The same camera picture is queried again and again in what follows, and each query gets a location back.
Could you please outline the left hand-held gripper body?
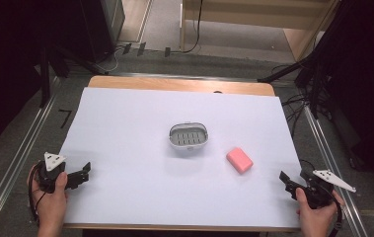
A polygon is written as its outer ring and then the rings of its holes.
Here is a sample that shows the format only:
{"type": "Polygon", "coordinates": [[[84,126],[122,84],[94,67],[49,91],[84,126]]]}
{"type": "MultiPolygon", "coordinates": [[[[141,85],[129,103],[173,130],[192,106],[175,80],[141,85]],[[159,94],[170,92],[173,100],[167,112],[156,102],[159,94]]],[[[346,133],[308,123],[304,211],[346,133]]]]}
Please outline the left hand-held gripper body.
{"type": "Polygon", "coordinates": [[[44,160],[40,162],[38,174],[39,188],[52,194],[55,190],[55,181],[58,175],[65,170],[66,158],[62,155],[45,152],[44,160]]]}

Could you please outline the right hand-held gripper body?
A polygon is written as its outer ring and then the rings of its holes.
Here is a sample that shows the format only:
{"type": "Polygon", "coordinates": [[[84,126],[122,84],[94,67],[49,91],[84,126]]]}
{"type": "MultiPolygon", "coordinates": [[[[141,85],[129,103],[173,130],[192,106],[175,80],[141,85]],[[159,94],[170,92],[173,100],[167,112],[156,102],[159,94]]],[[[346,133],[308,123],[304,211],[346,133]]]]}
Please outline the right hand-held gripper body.
{"type": "Polygon", "coordinates": [[[305,186],[292,183],[292,197],[296,198],[296,189],[304,191],[307,202],[312,209],[330,205],[334,201],[333,190],[335,186],[347,191],[356,192],[351,186],[331,170],[313,170],[311,173],[301,172],[300,176],[306,182],[305,186]]]}

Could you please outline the pink soap bar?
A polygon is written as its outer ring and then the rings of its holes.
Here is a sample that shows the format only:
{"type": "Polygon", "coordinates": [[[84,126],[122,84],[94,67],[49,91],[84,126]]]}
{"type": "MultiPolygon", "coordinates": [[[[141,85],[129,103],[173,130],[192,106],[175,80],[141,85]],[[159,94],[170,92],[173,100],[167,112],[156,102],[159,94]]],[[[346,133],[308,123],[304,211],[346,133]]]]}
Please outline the pink soap bar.
{"type": "Polygon", "coordinates": [[[229,151],[226,158],[239,174],[244,174],[254,165],[252,159],[239,147],[229,151]]]}

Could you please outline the grey slotted soap dish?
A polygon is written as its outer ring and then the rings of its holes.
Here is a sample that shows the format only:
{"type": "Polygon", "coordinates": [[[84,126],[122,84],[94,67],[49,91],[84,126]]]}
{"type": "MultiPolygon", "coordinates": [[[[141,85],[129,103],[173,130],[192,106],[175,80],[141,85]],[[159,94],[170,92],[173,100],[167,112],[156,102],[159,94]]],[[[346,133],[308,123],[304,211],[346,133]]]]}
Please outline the grey slotted soap dish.
{"type": "Polygon", "coordinates": [[[191,151],[204,146],[209,139],[206,126],[200,122],[178,123],[169,132],[170,144],[177,150],[191,151]]]}

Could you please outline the person's right hand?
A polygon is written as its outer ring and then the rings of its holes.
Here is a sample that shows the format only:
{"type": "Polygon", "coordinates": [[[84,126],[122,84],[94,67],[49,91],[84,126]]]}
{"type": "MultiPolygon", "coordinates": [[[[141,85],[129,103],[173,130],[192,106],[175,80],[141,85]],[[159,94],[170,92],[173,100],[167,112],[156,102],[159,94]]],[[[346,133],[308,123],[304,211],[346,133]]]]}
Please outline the person's right hand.
{"type": "Polygon", "coordinates": [[[299,204],[296,213],[299,216],[301,232],[328,234],[328,229],[337,213],[337,205],[331,203],[328,206],[312,209],[305,192],[301,188],[296,190],[296,196],[299,204]]]}

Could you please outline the person's left hand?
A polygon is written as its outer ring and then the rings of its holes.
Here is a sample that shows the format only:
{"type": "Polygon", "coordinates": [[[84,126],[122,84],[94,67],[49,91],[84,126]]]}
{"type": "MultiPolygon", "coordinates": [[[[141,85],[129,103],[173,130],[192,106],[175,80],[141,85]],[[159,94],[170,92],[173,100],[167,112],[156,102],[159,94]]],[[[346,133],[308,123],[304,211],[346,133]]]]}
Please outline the person's left hand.
{"type": "Polygon", "coordinates": [[[35,211],[39,218],[39,227],[63,227],[67,208],[67,193],[65,192],[65,186],[68,180],[67,174],[61,172],[58,175],[55,181],[55,190],[52,194],[49,194],[39,189],[38,181],[34,178],[37,170],[38,166],[33,165],[27,179],[27,185],[31,189],[30,197],[35,205],[35,211]]]}

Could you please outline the white paper sheet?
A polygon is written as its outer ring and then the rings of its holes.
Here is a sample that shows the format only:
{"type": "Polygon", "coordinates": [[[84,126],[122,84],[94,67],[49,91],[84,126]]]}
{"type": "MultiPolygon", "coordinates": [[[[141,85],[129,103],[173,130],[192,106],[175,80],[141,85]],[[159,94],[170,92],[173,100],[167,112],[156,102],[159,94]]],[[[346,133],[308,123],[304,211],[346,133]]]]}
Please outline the white paper sheet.
{"type": "Polygon", "coordinates": [[[298,181],[300,163],[276,97],[87,88],[60,152],[69,172],[92,165],[69,194],[69,226],[299,226],[279,175],[298,181]],[[184,122],[204,124],[208,142],[175,149],[169,132],[184,122]],[[235,147],[254,162],[244,174],[226,158],[235,147]]]}

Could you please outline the black metal stand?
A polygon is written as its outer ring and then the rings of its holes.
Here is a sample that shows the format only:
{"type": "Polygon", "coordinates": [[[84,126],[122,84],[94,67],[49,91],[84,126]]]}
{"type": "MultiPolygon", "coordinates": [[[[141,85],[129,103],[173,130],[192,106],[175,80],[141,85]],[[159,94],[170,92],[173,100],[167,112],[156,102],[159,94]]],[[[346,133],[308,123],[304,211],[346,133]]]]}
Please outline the black metal stand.
{"type": "Polygon", "coordinates": [[[45,44],[40,50],[39,64],[41,79],[41,108],[44,108],[48,100],[51,98],[49,67],[52,67],[56,75],[59,77],[67,77],[69,74],[69,68],[67,67],[63,57],[73,60],[94,75],[108,75],[108,72],[105,70],[100,70],[97,66],[90,64],[88,61],[82,59],[62,46],[57,44],[45,44]]]}

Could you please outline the black curtain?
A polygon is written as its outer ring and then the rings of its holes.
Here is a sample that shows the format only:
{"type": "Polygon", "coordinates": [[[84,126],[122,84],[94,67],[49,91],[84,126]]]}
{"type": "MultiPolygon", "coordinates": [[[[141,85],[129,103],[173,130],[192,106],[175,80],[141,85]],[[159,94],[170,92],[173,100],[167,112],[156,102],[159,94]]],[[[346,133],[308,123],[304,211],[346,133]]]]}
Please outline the black curtain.
{"type": "Polygon", "coordinates": [[[79,50],[82,18],[80,0],[0,0],[0,135],[41,92],[40,50],[45,44],[84,59],[79,50]]]}
{"type": "Polygon", "coordinates": [[[317,47],[339,135],[374,172],[374,0],[340,0],[317,47]]]}

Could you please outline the dark cabinet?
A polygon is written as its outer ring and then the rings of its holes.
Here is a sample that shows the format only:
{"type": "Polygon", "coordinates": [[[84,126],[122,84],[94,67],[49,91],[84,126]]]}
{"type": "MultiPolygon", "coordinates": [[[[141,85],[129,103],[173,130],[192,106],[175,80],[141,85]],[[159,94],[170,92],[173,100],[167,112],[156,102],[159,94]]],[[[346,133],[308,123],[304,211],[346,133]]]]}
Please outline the dark cabinet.
{"type": "Polygon", "coordinates": [[[116,47],[125,20],[122,0],[80,0],[87,58],[99,62],[116,47]]]}

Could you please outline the light wooden furniture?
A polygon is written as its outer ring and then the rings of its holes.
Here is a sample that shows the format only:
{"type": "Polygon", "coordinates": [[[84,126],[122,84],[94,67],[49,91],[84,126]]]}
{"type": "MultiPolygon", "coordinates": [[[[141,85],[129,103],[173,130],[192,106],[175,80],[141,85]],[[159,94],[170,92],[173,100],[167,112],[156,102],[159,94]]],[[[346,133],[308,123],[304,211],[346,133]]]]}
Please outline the light wooden furniture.
{"type": "Polygon", "coordinates": [[[283,29],[294,58],[307,56],[318,33],[335,17],[339,0],[183,0],[180,49],[185,48],[186,20],[283,29]]]}

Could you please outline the metal floor rail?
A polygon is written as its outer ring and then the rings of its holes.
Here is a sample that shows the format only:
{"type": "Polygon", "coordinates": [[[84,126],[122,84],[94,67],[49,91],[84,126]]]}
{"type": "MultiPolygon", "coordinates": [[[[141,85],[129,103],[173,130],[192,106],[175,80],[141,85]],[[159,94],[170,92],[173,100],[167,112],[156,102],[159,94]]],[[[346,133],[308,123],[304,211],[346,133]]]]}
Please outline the metal floor rail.
{"type": "MultiPolygon", "coordinates": [[[[332,149],[328,144],[328,141],[324,135],[324,132],[321,128],[319,121],[314,118],[308,106],[304,107],[304,113],[314,134],[315,140],[318,144],[326,167],[339,178],[342,178],[342,174],[338,167],[337,161],[334,157],[332,149]]],[[[343,213],[353,236],[369,237],[363,224],[361,215],[358,211],[358,208],[356,207],[354,199],[352,198],[353,192],[345,190],[344,188],[337,188],[337,192],[340,194],[340,196],[346,203],[346,206],[343,208],[343,213]]]]}
{"type": "Polygon", "coordinates": [[[45,120],[47,119],[49,112],[51,111],[52,105],[54,104],[56,98],[56,91],[60,88],[60,86],[61,80],[55,76],[52,80],[52,85],[50,86],[50,89],[52,90],[51,97],[47,100],[46,104],[42,108],[37,109],[37,114],[32,120],[32,123],[21,141],[19,148],[14,153],[14,156],[8,165],[8,169],[2,176],[0,181],[0,212],[27,161],[29,153],[36,142],[37,136],[45,120]]]}

